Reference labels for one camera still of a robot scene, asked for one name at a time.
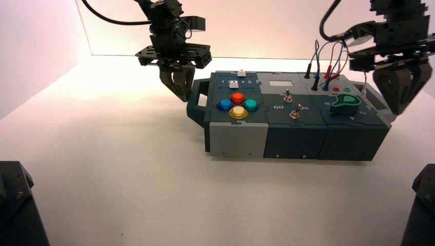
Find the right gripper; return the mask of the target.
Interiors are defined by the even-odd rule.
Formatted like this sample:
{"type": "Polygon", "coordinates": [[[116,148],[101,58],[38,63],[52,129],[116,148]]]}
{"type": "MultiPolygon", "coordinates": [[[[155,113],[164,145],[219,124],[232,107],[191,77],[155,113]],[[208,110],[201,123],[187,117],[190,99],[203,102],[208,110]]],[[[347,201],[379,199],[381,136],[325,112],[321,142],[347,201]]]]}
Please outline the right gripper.
{"type": "MultiPolygon", "coordinates": [[[[376,66],[397,63],[400,60],[424,58],[434,54],[434,34],[428,33],[430,16],[410,19],[388,19],[385,22],[365,22],[353,26],[350,31],[355,39],[372,36],[375,46],[351,52],[350,69],[371,71],[376,66]]],[[[428,61],[407,66],[409,80],[405,86],[404,68],[375,70],[373,79],[390,110],[400,115],[413,101],[432,75],[428,61]]]]}

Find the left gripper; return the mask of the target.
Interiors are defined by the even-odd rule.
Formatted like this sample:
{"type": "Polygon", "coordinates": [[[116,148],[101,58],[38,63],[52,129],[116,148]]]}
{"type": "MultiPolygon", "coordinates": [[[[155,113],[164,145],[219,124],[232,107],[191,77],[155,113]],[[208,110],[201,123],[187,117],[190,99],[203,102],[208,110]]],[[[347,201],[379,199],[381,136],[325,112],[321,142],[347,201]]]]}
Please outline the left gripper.
{"type": "MultiPolygon", "coordinates": [[[[157,60],[158,64],[181,64],[193,62],[196,68],[206,67],[212,60],[210,46],[187,43],[180,35],[151,35],[152,45],[135,54],[142,66],[157,60]]],[[[182,102],[187,102],[194,79],[194,67],[182,67],[173,72],[160,68],[161,82],[182,102]]]]}

